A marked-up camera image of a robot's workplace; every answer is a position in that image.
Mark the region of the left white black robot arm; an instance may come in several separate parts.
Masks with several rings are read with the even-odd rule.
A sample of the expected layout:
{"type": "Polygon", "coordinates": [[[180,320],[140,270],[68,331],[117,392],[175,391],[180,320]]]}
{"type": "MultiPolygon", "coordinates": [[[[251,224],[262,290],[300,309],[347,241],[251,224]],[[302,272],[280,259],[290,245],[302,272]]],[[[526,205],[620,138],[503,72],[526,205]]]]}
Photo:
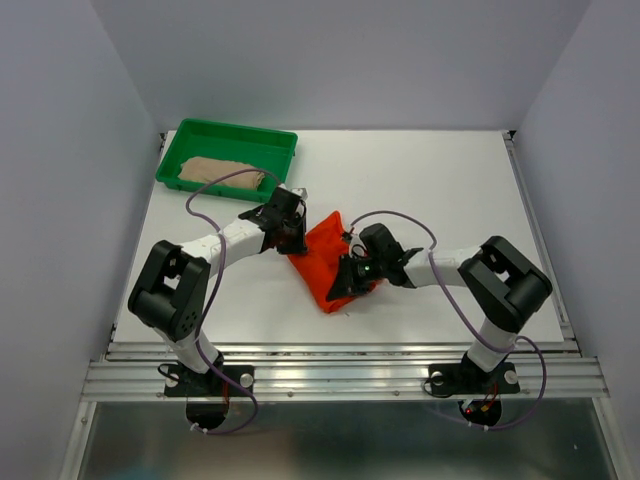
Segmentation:
{"type": "Polygon", "coordinates": [[[202,394],[222,390],[223,354],[202,332],[212,304],[206,296],[209,280],[216,280],[216,293],[224,269],[244,258],[269,249],[306,253],[306,200],[304,188],[281,184],[266,203],[223,228],[215,226],[210,235],[181,244],[162,240],[151,248],[127,308],[177,356],[174,369],[161,373],[167,380],[202,394]]]}

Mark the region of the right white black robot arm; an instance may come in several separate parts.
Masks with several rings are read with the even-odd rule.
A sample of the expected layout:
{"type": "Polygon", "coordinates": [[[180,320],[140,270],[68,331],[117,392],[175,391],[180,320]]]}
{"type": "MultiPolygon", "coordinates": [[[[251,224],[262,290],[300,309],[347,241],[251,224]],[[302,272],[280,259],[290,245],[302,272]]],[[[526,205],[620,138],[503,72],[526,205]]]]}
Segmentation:
{"type": "Polygon", "coordinates": [[[516,394],[515,367],[507,357],[528,320],[552,293],[548,277],[514,245],[492,236],[478,247],[454,251],[404,249],[381,223],[349,238],[339,258],[327,300],[368,294],[386,280],[407,289],[438,286],[451,299],[454,287],[465,287],[484,320],[472,332],[474,341],[457,363],[432,364],[425,391],[436,398],[455,395],[516,394]]]}

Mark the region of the orange t shirt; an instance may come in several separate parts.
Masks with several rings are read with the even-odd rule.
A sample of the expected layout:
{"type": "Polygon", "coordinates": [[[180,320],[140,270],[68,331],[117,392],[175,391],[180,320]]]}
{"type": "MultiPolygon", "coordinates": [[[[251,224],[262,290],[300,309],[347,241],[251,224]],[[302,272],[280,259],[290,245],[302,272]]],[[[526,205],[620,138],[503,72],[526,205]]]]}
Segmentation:
{"type": "Polygon", "coordinates": [[[347,243],[342,239],[345,232],[341,213],[333,211],[306,234],[307,253],[288,256],[316,305],[325,314],[335,313],[355,300],[354,297],[327,299],[338,274],[339,258],[348,253],[347,243]]]}

